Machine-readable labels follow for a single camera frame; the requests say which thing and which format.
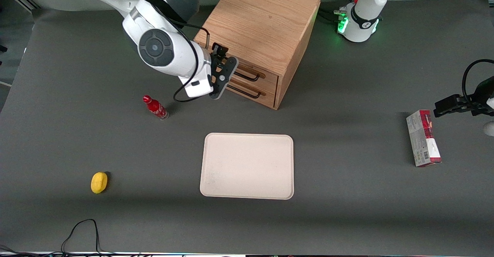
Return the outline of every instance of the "drawer handle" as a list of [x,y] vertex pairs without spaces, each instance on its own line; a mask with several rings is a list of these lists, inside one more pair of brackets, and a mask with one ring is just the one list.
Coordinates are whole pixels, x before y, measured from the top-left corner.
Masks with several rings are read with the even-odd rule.
[[254,96],[254,95],[250,95],[249,93],[242,91],[242,90],[240,90],[234,86],[228,85],[228,87],[235,90],[236,92],[242,93],[245,96],[251,97],[252,99],[258,99],[259,97],[261,97],[261,92],[258,92],[257,95]]
[[238,72],[234,72],[234,74],[236,76],[241,77],[242,79],[247,79],[248,81],[252,81],[252,82],[257,81],[259,79],[259,77],[261,76],[260,74],[257,74],[257,76],[255,78],[250,78],[249,76],[244,76],[243,74],[240,74]]

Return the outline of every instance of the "cardboard box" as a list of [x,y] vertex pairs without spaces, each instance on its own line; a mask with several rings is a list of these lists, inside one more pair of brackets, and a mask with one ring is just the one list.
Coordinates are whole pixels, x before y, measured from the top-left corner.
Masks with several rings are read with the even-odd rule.
[[415,166],[427,167],[442,162],[436,140],[432,135],[431,111],[415,112],[406,118],[406,124],[410,133]]

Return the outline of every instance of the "table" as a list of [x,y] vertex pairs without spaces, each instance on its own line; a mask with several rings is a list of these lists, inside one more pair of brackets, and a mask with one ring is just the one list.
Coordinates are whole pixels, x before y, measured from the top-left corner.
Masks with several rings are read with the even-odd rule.
[[[279,111],[231,92],[175,104],[180,82],[134,54],[116,11],[36,12],[0,114],[0,242],[57,250],[94,218],[113,251],[490,256],[489,118],[434,119],[443,163],[425,169],[413,165],[405,124],[459,93],[469,63],[492,57],[488,11],[487,0],[390,2],[364,44],[318,18]],[[480,64],[467,88],[491,75]],[[147,112],[146,93],[168,106],[168,120]],[[210,132],[290,135],[293,198],[203,197]],[[91,193],[97,171],[112,173],[105,194]],[[67,244],[93,248],[90,224]]]

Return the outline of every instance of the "plastic tray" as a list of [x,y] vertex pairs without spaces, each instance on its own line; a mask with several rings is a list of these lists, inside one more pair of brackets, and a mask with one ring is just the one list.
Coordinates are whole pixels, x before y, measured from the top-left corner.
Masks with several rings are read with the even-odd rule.
[[288,135],[209,134],[201,193],[287,200],[293,196],[293,140]]

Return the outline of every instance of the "wooden cabinet top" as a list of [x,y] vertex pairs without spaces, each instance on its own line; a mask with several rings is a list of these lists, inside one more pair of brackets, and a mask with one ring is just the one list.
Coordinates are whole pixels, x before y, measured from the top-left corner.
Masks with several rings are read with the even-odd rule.
[[[220,0],[204,23],[211,45],[240,61],[284,76],[321,0]],[[195,38],[205,44],[201,30]]]

